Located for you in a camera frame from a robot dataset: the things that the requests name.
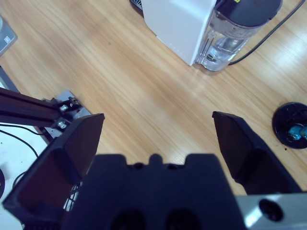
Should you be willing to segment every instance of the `wood grain surface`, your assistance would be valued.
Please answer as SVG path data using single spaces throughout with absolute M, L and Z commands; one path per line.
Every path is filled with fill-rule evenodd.
M 284 0 L 277 16 L 243 55 L 297 5 Z M 187 66 L 146 26 L 129 0 L 0 0 L 0 14 L 18 41 L 0 64 L 24 94 L 52 98 L 71 90 L 94 114 L 105 113 L 99 153 L 128 163 L 183 163 L 189 153 L 221 156 L 213 111 L 245 118 L 307 190 L 307 151 L 283 146 L 271 127 L 286 102 L 307 104 L 307 4 L 256 52 L 215 75 Z

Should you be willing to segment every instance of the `black cable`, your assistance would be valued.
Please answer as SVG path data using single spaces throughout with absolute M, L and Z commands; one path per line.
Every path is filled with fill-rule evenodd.
M 4 124 L 0 124 L 0 126 L 3 126 L 3 127 L 13 127 L 13 128 L 23 128 L 23 129 L 25 129 L 25 130 L 27 130 L 27 131 L 29 131 L 29 132 L 31 132 L 31 133 L 33 133 L 33 134 L 35 134 L 35 135 L 44 135 L 44 134 L 41 134 L 41 133 L 36 133 L 36 132 L 34 132 L 34 131 L 32 131 L 32 130 L 30 130 L 30 129 L 28 129 L 28 128 L 26 128 L 26 127 L 23 127 L 23 126 L 16 126 L 16 125 L 4 125 Z
M 16 184 L 17 184 L 17 182 L 18 182 L 18 179 L 21 177 L 21 176 L 23 176 L 25 174 L 25 172 L 23 172 L 23 173 L 21 173 L 21 174 L 19 174 L 17 177 L 16 177 L 16 179 L 14 180 L 14 182 L 13 182 L 13 188 L 16 186 Z
M 254 48 L 247 52 L 244 56 L 240 57 L 238 60 L 229 63 L 229 66 L 234 65 L 243 59 L 247 58 L 251 53 L 253 53 L 262 43 L 264 43 L 279 27 L 282 26 L 303 4 L 305 0 L 301 0 L 300 3 L 295 7 L 274 29 L 272 29 Z
M 4 134 L 6 134 L 6 135 L 11 136 L 12 138 L 16 138 L 17 140 L 21 141 L 22 143 L 24 143 L 25 145 L 27 145 L 27 146 L 34 152 L 34 154 L 36 155 L 36 157 L 38 157 L 38 154 L 37 154 L 37 152 L 35 151 L 35 149 L 34 149 L 30 144 L 28 144 L 27 142 L 25 142 L 24 140 L 20 139 L 19 137 L 15 136 L 15 135 L 13 135 L 13 134 L 11 134 L 11 133 L 7 133 L 7 132 L 5 132 L 5 131 L 3 131 L 3 130 L 0 130 L 0 133 L 4 133 Z

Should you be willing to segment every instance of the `screw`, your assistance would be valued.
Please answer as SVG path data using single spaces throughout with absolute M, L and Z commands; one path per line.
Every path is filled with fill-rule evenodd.
M 58 123 L 58 126 L 61 128 L 61 129 L 65 129 L 67 127 L 67 124 L 64 122 L 64 121 L 61 121 Z
M 60 111 L 65 112 L 68 109 L 68 106 L 64 104 L 59 109 Z

